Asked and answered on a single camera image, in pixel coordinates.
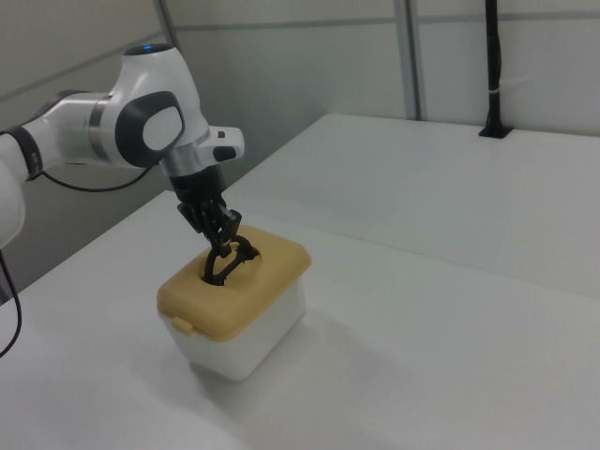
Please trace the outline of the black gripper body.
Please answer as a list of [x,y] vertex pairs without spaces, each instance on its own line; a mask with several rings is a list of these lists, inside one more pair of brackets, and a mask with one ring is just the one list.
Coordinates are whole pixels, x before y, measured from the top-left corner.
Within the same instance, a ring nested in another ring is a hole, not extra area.
[[178,209],[185,205],[194,206],[204,203],[227,206],[222,196],[226,183],[218,165],[212,165],[189,175],[172,176],[170,182],[179,200]]

